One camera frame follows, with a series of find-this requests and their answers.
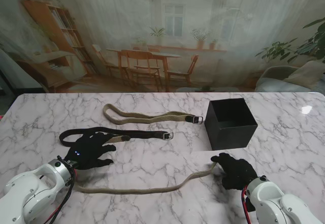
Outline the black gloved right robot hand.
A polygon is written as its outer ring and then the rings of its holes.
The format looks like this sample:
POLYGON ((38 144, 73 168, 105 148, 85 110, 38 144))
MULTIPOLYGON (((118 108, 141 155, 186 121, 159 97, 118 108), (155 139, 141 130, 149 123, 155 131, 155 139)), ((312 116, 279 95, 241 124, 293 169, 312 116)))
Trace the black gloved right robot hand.
POLYGON ((222 186, 229 189, 243 190, 251 181, 258 177, 252 165, 245 159, 235 159, 228 153, 220 153, 211 157, 211 161, 219 164, 225 175, 222 186))

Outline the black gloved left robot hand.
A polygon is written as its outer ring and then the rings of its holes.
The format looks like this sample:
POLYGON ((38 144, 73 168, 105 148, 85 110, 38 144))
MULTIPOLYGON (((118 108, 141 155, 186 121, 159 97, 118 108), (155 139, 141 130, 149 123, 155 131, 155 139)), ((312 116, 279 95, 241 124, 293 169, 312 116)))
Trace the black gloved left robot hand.
POLYGON ((111 159, 99 159, 99 157, 104 153, 116 151, 114 145, 105 145, 111 138, 113 138, 112 134, 104 133, 83 135, 75 145, 70 147, 64 160, 70 162, 77 170, 109 166, 114 163, 111 159))

